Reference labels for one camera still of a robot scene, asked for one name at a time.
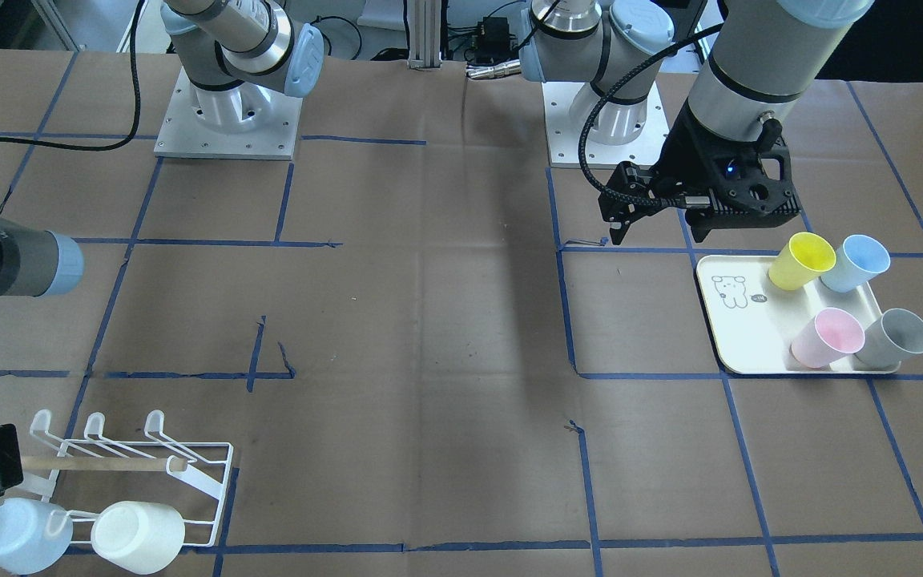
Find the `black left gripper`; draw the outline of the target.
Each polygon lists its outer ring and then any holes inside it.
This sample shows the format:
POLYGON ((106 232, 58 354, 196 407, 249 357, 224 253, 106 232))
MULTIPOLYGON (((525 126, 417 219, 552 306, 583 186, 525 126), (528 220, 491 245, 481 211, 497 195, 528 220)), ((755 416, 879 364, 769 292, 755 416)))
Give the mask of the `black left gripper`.
MULTIPOLYGON (((653 186, 658 197, 687 201, 685 220, 696 242, 711 230, 775 228, 800 214, 783 124, 774 117, 761 122, 759 136, 732 141, 704 127, 685 103, 653 167, 620 162, 606 187, 654 200, 653 186), (690 204, 692 197, 702 202, 690 204)), ((623 243, 631 224, 663 209, 604 192, 598 204, 614 245, 623 243)))

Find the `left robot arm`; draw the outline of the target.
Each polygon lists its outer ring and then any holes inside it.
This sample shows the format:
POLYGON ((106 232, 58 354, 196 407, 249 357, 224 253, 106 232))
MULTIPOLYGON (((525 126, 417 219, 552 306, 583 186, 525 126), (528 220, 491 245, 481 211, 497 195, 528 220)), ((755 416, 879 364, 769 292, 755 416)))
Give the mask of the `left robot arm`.
POLYGON ((530 1, 517 47, 532 82, 580 82, 574 159, 598 193, 612 244, 637 220, 684 212, 696 242, 724 229, 775 228, 802 211, 784 121, 869 1, 740 1, 719 25, 676 40, 651 1, 530 1), (609 180, 592 172, 590 139, 607 112, 640 111, 664 59, 703 38, 706 61, 659 157, 625 159, 609 180))

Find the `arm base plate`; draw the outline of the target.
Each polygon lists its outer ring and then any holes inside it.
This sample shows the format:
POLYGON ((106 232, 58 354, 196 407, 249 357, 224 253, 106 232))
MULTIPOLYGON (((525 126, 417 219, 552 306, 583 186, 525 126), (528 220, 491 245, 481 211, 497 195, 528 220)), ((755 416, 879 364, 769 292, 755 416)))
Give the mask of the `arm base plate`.
MULTIPOLYGON (((589 84, 579 82, 546 82, 542 92, 550 166, 578 168, 578 137, 596 94, 589 84)), ((587 136, 587 165, 608 169, 631 161, 651 167, 668 132, 659 89, 652 85, 645 101, 630 106, 608 103, 601 110, 587 136)))
POLYGON ((206 91, 181 70, 154 146, 158 157, 293 160, 303 99, 243 83, 206 91))

